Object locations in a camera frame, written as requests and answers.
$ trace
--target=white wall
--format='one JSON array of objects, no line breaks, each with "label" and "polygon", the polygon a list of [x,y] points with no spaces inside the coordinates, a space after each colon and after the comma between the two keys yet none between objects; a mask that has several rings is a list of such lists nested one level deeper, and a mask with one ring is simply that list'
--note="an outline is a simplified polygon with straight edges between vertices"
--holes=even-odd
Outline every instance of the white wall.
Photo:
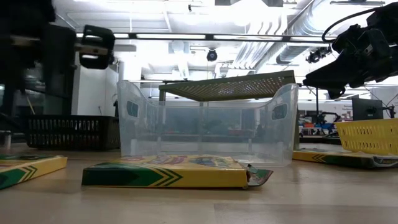
[{"label": "white wall", "polygon": [[110,68],[95,70],[80,66],[77,71],[72,114],[114,116],[113,95],[119,75]]}]

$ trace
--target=fluorescent light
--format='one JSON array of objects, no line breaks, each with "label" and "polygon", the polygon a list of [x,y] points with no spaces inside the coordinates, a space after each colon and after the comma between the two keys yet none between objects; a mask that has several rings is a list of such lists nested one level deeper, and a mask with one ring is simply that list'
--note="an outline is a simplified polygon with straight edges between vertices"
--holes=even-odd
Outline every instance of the fluorescent light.
[{"label": "fluorescent light", "polygon": [[137,34],[138,39],[205,39],[203,34]]},{"label": "fluorescent light", "polygon": [[[334,39],[336,37],[327,36],[327,39]],[[323,42],[320,36],[303,36],[303,37],[291,37],[290,41],[296,42]]]},{"label": "fluorescent light", "polygon": [[129,34],[114,34],[116,38],[129,38]]},{"label": "fluorescent light", "polygon": [[[82,38],[82,37],[83,37],[83,33],[77,33],[76,36],[77,36],[78,38]],[[129,38],[129,34],[114,34],[114,36],[115,36],[116,38]]]},{"label": "fluorescent light", "polygon": [[268,40],[278,41],[282,40],[282,37],[273,37],[266,35],[214,35],[216,40]]},{"label": "fluorescent light", "polygon": [[[158,96],[150,96],[151,99],[159,99]],[[186,99],[185,97],[179,96],[166,96],[166,99]]]},{"label": "fluorescent light", "polygon": [[286,43],[286,45],[291,47],[329,47],[328,43]]},{"label": "fluorescent light", "polygon": [[352,1],[331,1],[331,5],[343,6],[383,6],[386,4],[384,1],[369,1],[369,2],[352,2]]},{"label": "fluorescent light", "polygon": [[163,83],[161,80],[128,80],[129,82],[135,83]]},{"label": "fluorescent light", "polygon": [[[317,101],[316,100],[314,100],[314,99],[298,99],[298,101],[299,102],[312,102],[312,103],[316,103]],[[335,100],[318,100],[318,102],[337,102],[337,101],[339,101],[339,102],[351,102],[351,100],[338,100],[338,99],[335,99]]]},{"label": "fluorescent light", "polygon": [[208,51],[209,50],[209,48],[205,47],[205,46],[189,46],[189,49],[196,50],[196,51],[198,51],[198,50]]}]

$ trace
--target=perforated metal sheet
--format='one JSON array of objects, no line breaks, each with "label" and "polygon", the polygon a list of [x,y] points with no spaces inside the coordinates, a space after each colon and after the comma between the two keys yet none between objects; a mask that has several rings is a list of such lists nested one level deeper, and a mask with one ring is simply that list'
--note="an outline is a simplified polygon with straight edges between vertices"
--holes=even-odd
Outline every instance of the perforated metal sheet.
[{"label": "perforated metal sheet", "polygon": [[159,90],[195,101],[244,100],[273,97],[288,83],[295,83],[294,71],[161,85]]}]

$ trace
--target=black cable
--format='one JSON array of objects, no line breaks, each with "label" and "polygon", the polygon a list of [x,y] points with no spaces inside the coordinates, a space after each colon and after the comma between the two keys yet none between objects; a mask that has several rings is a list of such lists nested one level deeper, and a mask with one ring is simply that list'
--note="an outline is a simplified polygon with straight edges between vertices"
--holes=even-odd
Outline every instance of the black cable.
[{"label": "black cable", "polygon": [[384,7],[384,6],[382,6],[382,7],[375,7],[375,8],[372,8],[372,9],[367,9],[367,10],[365,10],[365,11],[357,12],[357,13],[354,13],[354,14],[352,14],[352,15],[346,16],[346,17],[344,17],[344,18],[338,20],[337,22],[335,22],[334,24],[332,24],[330,27],[328,27],[328,28],[324,31],[324,33],[322,34],[322,41],[324,41],[324,42],[326,42],[326,43],[332,43],[332,42],[334,42],[334,41],[336,40],[336,39],[333,39],[333,40],[326,40],[325,36],[327,35],[327,33],[328,33],[334,26],[336,26],[336,25],[339,24],[340,22],[344,22],[344,21],[346,21],[347,19],[352,19],[352,18],[357,17],[357,16],[362,16],[363,14],[366,14],[366,13],[369,13],[369,12],[374,12],[374,11],[380,10],[380,9],[383,8],[383,7]]}]

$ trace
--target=table surface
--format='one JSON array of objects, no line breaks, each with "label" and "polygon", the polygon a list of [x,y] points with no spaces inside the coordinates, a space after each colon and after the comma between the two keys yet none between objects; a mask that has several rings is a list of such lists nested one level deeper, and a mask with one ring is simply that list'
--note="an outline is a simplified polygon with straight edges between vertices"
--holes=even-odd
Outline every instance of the table surface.
[{"label": "table surface", "polygon": [[293,161],[258,188],[81,188],[85,167],[118,151],[63,154],[66,169],[0,191],[2,223],[397,223],[398,169],[361,170]]}]

